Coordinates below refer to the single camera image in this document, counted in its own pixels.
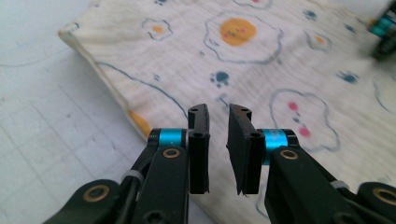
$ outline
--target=black plastic part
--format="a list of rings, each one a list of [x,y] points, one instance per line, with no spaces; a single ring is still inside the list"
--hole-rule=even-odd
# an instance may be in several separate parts
[[[189,109],[190,193],[209,192],[209,112],[206,105]]]
[[[363,183],[359,187],[356,200],[359,204],[396,223],[396,188],[378,182]]]
[[[311,160],[301,148],[273,152],[264,200],[271,222],[364,223]]]
[[[385,17],[390,12],[392,12],[393,15],[396,14],[396,1],[393,1],[390,4],[388,9],[382,14],[382,16],[378,20],[381,20],[383,17]],[[387,59],[395,51],[396,51],[396,30],[393,28],[392,30],[389,30],[382,37],[381,41],[375,47],[375,50],[373,51],[372,55],[378,61],[382,61],[382,60]]]
[[[136,162],[132,166],[131,170],[136,170],[142,173],[143,176],[146,176],[149,165],[151,164],[152,158],[154,157],[155,152],[157,151],[159,137],[160,137],[161,129],[153,129],[148,135],[148,144],[145,149],[137,158]],[[127,198],[127,194],[129,192],[133,177],[126,176],[122,183],[120,184],[120,200],[118,201],[119,206],[123,206],[125,200]]]
[[[97,202],[87,202],[84,194],[92,187],[107,186],[108,194]],[[92,191],[92,196],[104,193],[102,190]],[[88,183],[73,194],[66,205],[45,224],[90,224],[112,223],[115,219],[113,213],[116,200],[119,198],[119,184],[112,180],[95,180]]]
[[[291,129],[282,129],[288,138],[288,147],[300,147],[300,143],[298,141],[297,135]]]
[[[166,158],[163,153],[167,149],[179,154]],[[188,153],[182,147],[162,147],[156,152],[131,223],[187,223],[188,165]]]
[[[241,105],[230,105],[227,148],[238,194],[257,194],[260,187],[264,134],[251,124],[251,114]]]
[[[182,136],[182,138],[181,138],[181,147],[184,147],[184,148],[188,148],[188,146],[187,146],[187,130],[186,129],[181,129],[181,136]]]

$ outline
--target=screw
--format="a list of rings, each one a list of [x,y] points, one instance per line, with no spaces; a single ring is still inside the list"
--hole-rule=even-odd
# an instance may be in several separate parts
[[[388,189],[375,188],[373,189],[373,194],[384,203],[396,205],[396,192]]]
[[[359,222],[349,213],[336,213],[332,217],[334,224],[358,224]]]
[[[96,203],[104,199],[110,192],[106,185],[96,185],[84,192],[83,199],[88,203]]]
[[[168,148],[163,152],[163,156],[168,159],[176,158],[180,155],[180,151],[175,148]]]
[[[143,216],[144,224],[166,224],[166,216],[161,211],[149,211]]]
[[[288,160],[297,160],[298,154],[291,150],[282,150],[280,151],[280,155]]]

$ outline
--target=cable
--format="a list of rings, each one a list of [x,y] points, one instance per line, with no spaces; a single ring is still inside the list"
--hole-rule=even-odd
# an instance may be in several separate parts
[[[129,211],[134,210],[137,192],[140,188],[139,183],[139,179],[133,177],[128,196],[125,201],[125,205],[122,207],[121,214],[117,219],[116,224],[126,224],[126,221],[131,219],[131,213]]]
[[[152,158],[143,161],[136,169],[137,172],[140,174],[145,174],[145,171],[147,171],[151,165],[151,159]],[[126,196],[126,201],[115,224],[127,224],[128,221],[132,219],[137,193],[139,192],[140,187],[143,186],[143,183],[141,183],[141,180],[135,176],[132,176],[131,182],[131,187],[129,188],[128,194]]]

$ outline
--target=blue anodized part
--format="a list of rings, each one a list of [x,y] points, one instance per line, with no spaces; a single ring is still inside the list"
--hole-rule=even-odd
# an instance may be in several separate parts
[[[181,147],[182,132],[182,129],[161,129],[159,147]]]
[[[263,165],[269,165],[272,152],[279,147],[288,145],[288,137],[281,129],[262,129],[265,136],[265,160]]]

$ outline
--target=cloth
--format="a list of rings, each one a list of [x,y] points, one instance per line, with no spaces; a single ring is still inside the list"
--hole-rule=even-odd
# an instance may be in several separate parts
[[[210,114],[210,194],[192,195],[218,223],[269,223],[261,193],[236,194],[226,149],[229,104],[255,128],[294,130],[302,147],[352,191],[396,186],[396,77],[367,55],[356,16],[325,1],[104,0],[65,26],[125,115],[152,128],[187,128]]]

